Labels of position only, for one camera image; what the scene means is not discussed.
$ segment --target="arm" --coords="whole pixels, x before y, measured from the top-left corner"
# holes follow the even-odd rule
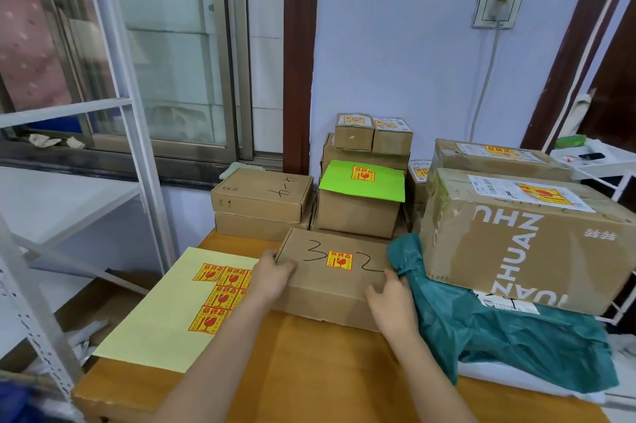
[[[276,265],[275,254],[274,250],[263,253],[254,266],[247,295],[168,395],[152,423],[225,421],[252,354],[261,320],[296,268],[293,261]]]
[[[400,280],[391,271],[385,273],[383,292],[378,294],[370,285],[366,297],[378,328],[404,370],[420,421],[477,423],[417,332],[417,315],[406,278]]]

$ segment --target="green plastic bag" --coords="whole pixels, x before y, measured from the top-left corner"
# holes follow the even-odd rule
[[[458,361],[499,361],[579,393],[618,385],[606,332],[593,316],[539,305],[538,315],[486,307],[472,290],[426,277],[416,234],[387,252],[411,286],[420,334],[453,384]]]

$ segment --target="pink fabric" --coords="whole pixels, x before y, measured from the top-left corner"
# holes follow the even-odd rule
[[[0,74],[16,111],[70,104],[39,0],[0,0]]]

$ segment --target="wooden table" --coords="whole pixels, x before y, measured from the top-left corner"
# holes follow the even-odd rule
[[[278,245],[213,231],[199,247],[257,258]],[[145,422],[181,377],[173,371],[101,358],[73,389],[73,396],[87,420]],[[608,423],[598,406],[574,398],[462,377],[458,390],[482,423]],[[227,421],[416,423],[418,419],[401,368],[380,334],[271,311],[263,320]]]

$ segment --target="tiled wall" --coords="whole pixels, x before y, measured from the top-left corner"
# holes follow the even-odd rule
[[[248,0],[254,150],[282,153],[283,0]]]

